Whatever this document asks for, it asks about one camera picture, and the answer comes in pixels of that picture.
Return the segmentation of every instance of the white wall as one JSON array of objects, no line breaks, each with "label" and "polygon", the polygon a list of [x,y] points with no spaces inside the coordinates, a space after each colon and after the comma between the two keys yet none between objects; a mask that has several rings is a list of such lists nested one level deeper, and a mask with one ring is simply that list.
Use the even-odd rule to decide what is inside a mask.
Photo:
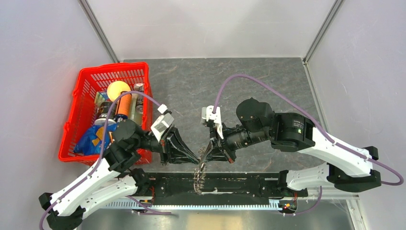
[{"label": "white wall", "polygon": [[[406,1],[345,1],[310,73],[330,132],[378,148],[380,161],[406,176]],[[398,179],[376,167],[382,179]],[[361,193],[370,229],[404,229],[406,185]]]},{"label": "white wall", "polygon": [[303,57],[334,0],[89,0],[120,60]]},{"label": "white wall", "polygon": [[39,195],[85,169],[57,159],[78,71],[110,59],[75,0],[2,1],[0,31],[0,229],[34,230]]}]

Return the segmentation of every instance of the blue chip bag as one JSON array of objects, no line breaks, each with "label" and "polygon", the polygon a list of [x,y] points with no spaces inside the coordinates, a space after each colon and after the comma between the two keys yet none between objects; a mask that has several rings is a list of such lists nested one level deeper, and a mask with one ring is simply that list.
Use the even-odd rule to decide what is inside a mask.
[{"label": "blue chip bag", "polygon": [[[109,132],[115,131],[116,128],[117,124],[107,126],[106,137],[104,139],[104,150],[106,150],[106,148],[110,145]],[[80,138],[79,142],[73,149],[73,152],[83,153],[83,155],[85,156],[100,154],[103,130],[103,126],[93,125],[92,127],[90,127]]]}]

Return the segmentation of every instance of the yellow lid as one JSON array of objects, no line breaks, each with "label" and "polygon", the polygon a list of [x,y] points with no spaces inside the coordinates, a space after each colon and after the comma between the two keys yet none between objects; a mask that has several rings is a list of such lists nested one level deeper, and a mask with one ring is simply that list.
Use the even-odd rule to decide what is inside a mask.
[{"label": "yellow lid", "polygon": [[107,87],[107,96],[111,101],[114,101],[117,99],[118,96],[120,96],[121,92],[126,92],[130,91],[130,86],[125,83],[124,81],[115,81],[112,82],[108,87]]}]

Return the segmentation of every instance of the red basket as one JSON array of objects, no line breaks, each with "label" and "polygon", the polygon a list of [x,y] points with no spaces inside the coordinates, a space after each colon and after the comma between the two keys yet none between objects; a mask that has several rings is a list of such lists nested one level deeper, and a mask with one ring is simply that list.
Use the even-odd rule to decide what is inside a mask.
[{"label": "red basket", "polygon": [[[134,84],[144,83],[145,93],[152,97],[148,79],[148,64],[118,63],[99,67],[85,68],[79,72],[75,89],[73,90],[73,103],[70,107],[69,119],[64,125],[64,134],[58,158],[63,162],[78,161],[92,165],[99,155],[83,156],[73,153],[76,143],[93,125],[97,106],[94,104],[96,92],[104,91],[113,81],[124,81],[133,89]],[[144,98],[144,113],[142,115],[142,129],[150,130],[152,125],[152,102]],[[141,159],[136,164],[151,163],[151,152],[139,149]]]}]

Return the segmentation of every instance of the gray marble tabletop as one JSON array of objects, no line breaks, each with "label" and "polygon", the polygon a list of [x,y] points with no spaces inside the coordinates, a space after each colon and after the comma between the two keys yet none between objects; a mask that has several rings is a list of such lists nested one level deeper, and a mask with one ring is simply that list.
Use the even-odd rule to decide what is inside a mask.
[{"label": "gray marble tabletop", "polygon": [[[154,98],[168,106],[175,118],[174,125],[189,148],[197,151],[209,141],[208,128],[200,124],[201,109],[213,105],[220,85],[236,73],[251,75],[273,87],[318,120],[304,68],[299,58],[198,58],[125,60],[148,63],[149,81]],[[240,124],[236,108],[243,100],[253,97],[268,102],[277,112],[297,112],[284,100],[247,79],[234,79],[222,93],[219,106],[222,121],[228,127]],[[236,162],[209,162],[208,172],[279,172],[300,170],[320,165],[318,158],[299,153],[280,152],[262,142],[237,151]],[[162,165],[159,154],[153,162],[142,165],[146,172],[193,172],[196,165]]]}]

